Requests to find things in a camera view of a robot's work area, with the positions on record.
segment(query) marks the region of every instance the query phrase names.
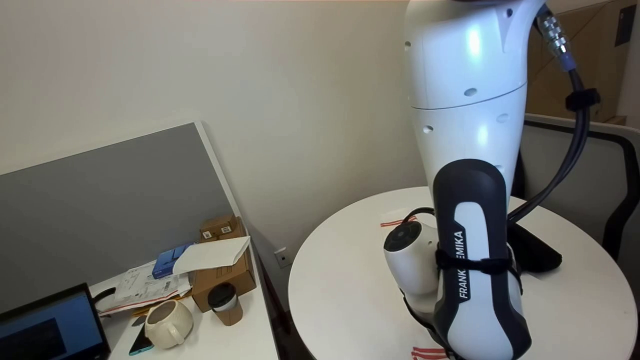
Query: round white table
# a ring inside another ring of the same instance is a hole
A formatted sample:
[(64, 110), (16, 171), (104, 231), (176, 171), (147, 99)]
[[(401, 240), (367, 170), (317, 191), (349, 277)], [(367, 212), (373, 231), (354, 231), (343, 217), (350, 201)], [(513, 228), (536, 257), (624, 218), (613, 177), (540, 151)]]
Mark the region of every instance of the round white table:
[[(511, 198), (510, 208), (521, 203)], [(433, 358), (412, 353), (433, 342), (407, 312), (382, 250), (393, 227), (381, 223), (421, 206), (432, 206), (427, 187), (381, 193), (333, 214), (302, 245), (291, 269), (289, 303), (316, 359)], [(435, 226), (433, 217), (420, 219)], [(522, 276), (532, 337), (522, 359), (628, 359), (636, 303), (617, 264), (584, 231), (549, 210), (538, 207), (519, 224), (563, 255), (553, 272)]]

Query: gray partition panel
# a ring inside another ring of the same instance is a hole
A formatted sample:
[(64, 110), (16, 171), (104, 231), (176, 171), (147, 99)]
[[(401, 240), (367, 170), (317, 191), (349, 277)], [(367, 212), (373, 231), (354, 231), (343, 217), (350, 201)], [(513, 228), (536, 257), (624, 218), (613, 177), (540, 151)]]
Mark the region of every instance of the gray partition panel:
[(233, 213), (194, 124), (0, 176), (0, 312), (96, 283)]

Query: paper document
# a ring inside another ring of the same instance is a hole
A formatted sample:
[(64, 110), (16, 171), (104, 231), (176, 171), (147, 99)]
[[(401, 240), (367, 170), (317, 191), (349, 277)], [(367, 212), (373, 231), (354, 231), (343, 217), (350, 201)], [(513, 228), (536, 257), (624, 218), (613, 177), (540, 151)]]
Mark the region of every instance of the paper document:
[(100, 315), (146, 306), (155, 302), (184, 295), (191, 289), (187, 274), (154, 279), (151, 274), (156, 261), (130, 269), (122, 275), (113, 300)]
[(188, 247), (173, 264), (173, 273), (231, 266), (240, 259), (251, 236), (195, 244)]

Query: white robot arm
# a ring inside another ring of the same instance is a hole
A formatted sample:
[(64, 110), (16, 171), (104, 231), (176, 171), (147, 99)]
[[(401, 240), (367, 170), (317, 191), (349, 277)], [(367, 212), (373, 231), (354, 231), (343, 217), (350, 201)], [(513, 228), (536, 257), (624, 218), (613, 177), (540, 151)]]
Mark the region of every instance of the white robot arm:
[(507, 225), (566, 176), (588, 129), (588, 112), (576, 110), (576, 133), (558, 174), (508, 214), (534, 19), (574, 89), (583, 90), (544, 0), (417, 0), (406, 11), (411, 113), (438, 229), (399, 225), (387, 237), (385, 257), (412, 315), (466, 360), (517, 359), (531, 346)]

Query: wall outlet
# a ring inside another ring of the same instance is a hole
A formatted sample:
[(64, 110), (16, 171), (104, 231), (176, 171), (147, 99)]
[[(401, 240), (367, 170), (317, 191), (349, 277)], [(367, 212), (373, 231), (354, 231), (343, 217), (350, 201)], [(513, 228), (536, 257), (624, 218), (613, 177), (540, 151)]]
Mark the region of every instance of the wall outlet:
[(291, 258), (291, 255), (289, 254), (289, 251), (287, 251), (286, 247), (283, 247), (282, 249), (274, 252), (273, 255), (275, 255), (276, 260), (278, 261), (278, 265), (280, 265), (281, 269), (287, 266), (291, 266), (291, 264), (293, 263), (293, 259)]

